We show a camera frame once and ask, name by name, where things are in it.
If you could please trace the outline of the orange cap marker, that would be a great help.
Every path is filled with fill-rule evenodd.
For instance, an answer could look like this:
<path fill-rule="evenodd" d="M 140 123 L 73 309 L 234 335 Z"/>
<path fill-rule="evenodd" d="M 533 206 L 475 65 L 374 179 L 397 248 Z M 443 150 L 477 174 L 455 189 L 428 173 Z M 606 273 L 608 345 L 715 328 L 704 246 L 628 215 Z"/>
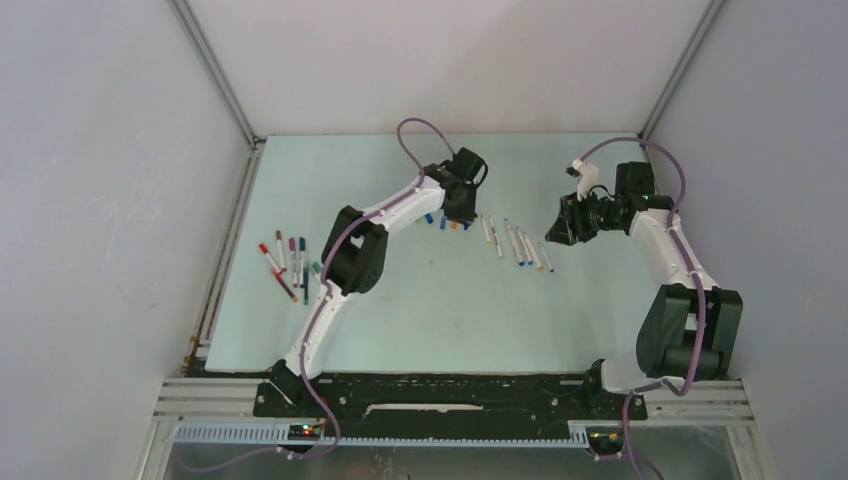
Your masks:
<path fill-rule="evenodd" d="M 527 245 L 527 248 L 530 252 L 531 259 L 536 266 L 536 269 L 539 270 L 539 271 L 544 271 L 545 270 L 544 263 L 541 261 L 537 251 L 535 250 L 535 247 L 532 243 L 531 238 L 529 237 L 529 235 L 526 232 L 523 232 L 522 235 L 523 235 L 524 241 Z"/>

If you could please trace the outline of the large blue marker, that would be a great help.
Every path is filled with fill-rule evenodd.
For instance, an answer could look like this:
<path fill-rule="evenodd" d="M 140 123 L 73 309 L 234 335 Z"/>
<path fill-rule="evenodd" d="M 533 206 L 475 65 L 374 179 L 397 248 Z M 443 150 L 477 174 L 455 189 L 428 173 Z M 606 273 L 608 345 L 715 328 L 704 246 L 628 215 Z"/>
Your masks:
<path fill-rule="evenodd" d="M 520 245 L 518 238 L 516 237 L 515 230 L 509 220 L 507 218 L 504 219 L 507 235 L 513 249 L 516 261 L 519 266 L 525 266 L 526 261 L 524 257 L 523 247 Z"/>

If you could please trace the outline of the yellow pen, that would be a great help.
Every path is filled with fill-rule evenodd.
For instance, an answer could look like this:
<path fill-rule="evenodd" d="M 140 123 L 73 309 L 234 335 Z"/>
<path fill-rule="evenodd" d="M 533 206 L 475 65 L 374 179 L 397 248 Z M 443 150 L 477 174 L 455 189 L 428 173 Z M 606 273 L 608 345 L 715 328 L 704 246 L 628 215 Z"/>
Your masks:
<path fill-rule="evenodd" d="M 492 245 L 493 240 L 492 240 L 492 236 L 491 236 L 491 230 L 490 230 L 490 226 L 489 226 L 488 220 L 487 220 L 485 215 L 482 215 L 482 214 L 480 215 L 480 222 L 482 224 L 482 230 L 483 230 L 484 235 L 485 235 L 486 243 L 488 245 Z"/>

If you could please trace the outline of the light green pen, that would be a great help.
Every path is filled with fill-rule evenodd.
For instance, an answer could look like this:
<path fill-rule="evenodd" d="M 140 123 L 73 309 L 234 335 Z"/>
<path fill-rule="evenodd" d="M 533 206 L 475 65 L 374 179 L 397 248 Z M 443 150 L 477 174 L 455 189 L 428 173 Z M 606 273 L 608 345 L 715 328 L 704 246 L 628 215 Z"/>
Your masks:
<path fill-rule="evenodd" d="M 494 220 L 491 215 L 488 216 L 489 229 L 491 232 L 492 243 L 495 246 L 497 257 L 502 260 L 504 258 L 504 253 L 502 249 L 502 245 L 498 236 L 498 232 L 496 230 Z"/>

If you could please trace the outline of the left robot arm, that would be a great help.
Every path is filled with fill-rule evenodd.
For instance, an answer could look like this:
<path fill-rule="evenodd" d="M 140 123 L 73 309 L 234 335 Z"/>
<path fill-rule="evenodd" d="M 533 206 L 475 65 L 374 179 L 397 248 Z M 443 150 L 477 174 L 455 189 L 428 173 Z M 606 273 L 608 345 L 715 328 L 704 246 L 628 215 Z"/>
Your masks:
<path fill-rule="evenodd" d="M 436 211 L 450 222 L 473 223 L 477 190 L 487 175 L 485 160 L 462 147 L 448 160 L 420 166 L 418 177 L 386 200 L 339 211 L 322 252 L 315 305 L 294 345 L 271 370 L 277 402 L 290 415 L 304 416 L 314 408 L 310 381 L 323 372 L 346 304 L 380 280 L 391 236 Z"/>

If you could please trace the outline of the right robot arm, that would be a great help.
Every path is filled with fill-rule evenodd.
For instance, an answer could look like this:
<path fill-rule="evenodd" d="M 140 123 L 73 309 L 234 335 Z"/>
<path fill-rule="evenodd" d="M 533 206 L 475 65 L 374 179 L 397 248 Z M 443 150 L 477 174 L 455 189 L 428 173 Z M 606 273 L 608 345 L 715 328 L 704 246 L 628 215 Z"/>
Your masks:
<path fill-rule="evenodd" d="M 601 361 L 600 379 L 583 388 L 585 411 L 606 418 L 620 407 L 621 393 L 660 385 L 683 396 L 699 381 L 724 377 L 743 301 L 737 291 L 720 287 L 699 262 L 675 201 L 654 189 L 652 167 L 618 165 L 613 191 L 600 184 L 598 168 L 586 160 L 573 161 L 567 172 L 577 179 L 577 189 L 561 197 L 546 240 L 572 246 L 601 232 L 622 232 L 638 247 L 658 285 L 634 351 Z"/>

